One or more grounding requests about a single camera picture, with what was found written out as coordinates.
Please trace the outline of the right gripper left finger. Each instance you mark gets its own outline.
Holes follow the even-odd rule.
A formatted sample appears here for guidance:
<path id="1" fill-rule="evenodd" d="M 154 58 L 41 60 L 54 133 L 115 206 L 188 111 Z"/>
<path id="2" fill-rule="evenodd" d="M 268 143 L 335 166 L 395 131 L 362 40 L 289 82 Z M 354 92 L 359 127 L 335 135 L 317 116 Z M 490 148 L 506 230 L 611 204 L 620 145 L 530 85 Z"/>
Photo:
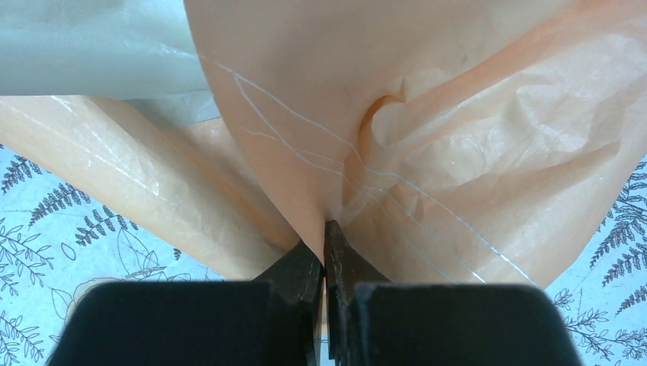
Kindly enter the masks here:
<path id="1" fill-rule="evenodd" d="M 314 365 L 324 270 L 297 244 L 250 281 L 113 281 L 76 306 L 51 365 Z"/>

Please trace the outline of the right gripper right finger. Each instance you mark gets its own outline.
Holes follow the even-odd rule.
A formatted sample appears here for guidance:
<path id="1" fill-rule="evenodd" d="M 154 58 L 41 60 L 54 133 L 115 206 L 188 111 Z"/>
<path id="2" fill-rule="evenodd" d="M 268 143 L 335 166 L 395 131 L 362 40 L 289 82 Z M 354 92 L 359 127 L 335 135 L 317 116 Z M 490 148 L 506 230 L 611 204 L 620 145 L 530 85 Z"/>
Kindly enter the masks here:
<path id="1" fill-rule="evenodd" d="M 338 365 L 579 365 L 557 309 L 516 284 L 405 284 L 325 225 L 329 357 Z"/>

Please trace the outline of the beige kraft wrapping paper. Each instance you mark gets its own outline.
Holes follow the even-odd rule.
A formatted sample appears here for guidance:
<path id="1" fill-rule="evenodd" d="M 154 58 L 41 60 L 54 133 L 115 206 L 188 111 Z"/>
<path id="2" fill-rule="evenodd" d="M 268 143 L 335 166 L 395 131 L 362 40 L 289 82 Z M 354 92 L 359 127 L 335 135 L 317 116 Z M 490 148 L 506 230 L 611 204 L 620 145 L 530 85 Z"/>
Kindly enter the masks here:
<path id="1" fill-rule="evenodd" d="M 1 141 L 229 278 L 335 220 L 548 286 L 646 152 L 644 1 L 3 1 Z"/>

